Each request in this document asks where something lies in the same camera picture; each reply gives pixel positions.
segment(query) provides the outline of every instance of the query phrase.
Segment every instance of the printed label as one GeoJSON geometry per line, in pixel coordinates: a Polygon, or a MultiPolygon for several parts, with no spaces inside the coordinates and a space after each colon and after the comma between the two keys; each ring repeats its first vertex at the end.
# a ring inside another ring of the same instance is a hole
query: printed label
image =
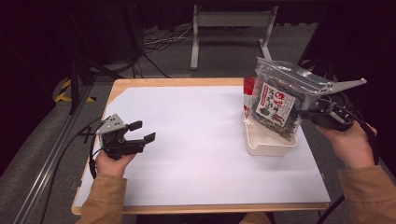
{"type": "Polygon", "coordinates": [[[262,97],[257,106],[256,113],[283,127],[295,100],[295,97],[279,91],[267,83],[263,83],[262,97]]]}

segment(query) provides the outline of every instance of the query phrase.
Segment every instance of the sleeve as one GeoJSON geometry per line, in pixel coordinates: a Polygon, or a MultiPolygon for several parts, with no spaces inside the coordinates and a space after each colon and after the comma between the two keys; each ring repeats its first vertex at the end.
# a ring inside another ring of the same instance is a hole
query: sleeve
{"type": "Polygon", "coordinates": [[[353,224],[396,223],[396,187],[381,166],[338,174],[353,224]]]}
{"type": "Polygon", "coordinates": [[[77,224],[121,224],[126,182],[121,177],[97,174],[77,224]]]}

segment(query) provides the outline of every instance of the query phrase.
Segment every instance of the plastic bag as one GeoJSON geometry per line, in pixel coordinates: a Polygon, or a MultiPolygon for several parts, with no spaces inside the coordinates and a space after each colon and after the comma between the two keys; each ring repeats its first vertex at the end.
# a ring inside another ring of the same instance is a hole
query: plastic bag
{"type": "Polygon", "coordinates": [[[315,93],[330,80],[292,63],[262,58],[258,59],[256,73],[251,117],[269,134],[291,141],[302,121],[299,111],[314,103],[318,99],[315,93]]]}

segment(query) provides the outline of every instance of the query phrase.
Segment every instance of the snack bag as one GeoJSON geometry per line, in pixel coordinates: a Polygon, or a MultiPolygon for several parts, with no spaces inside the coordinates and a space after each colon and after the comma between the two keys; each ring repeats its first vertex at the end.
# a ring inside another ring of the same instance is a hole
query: snack bag
{"type": "Polygon", "coordinates": [[[249,112],[273,136],[291,141],[301,124],[299,111],[318,99],[315,95],[330,80],[298,65],[258,59],[252,107],[249,112]]]}

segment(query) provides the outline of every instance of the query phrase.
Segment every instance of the human hand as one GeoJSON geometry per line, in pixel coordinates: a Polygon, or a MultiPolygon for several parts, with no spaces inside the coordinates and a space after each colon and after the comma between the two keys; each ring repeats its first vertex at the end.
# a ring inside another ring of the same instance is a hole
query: human hand
{"type": "Polygon", "coordinates": [[[96,169],[98,174],[114,175],[123,177],[125,169],[129,162],[134,159],[135,154],[124,156],[121,159],[115,161],[107,156],[107,154],[101,150],[96,157],[96,169]]]}
{"type": "Polygon", "coordinates": [[[373,151],[369,145],[367,135],[357,121],[352,126],[339,132],[317,126],[318,130],[329,138],[335,154],[343,161],[349,169],[374,166],[373,151]]]}

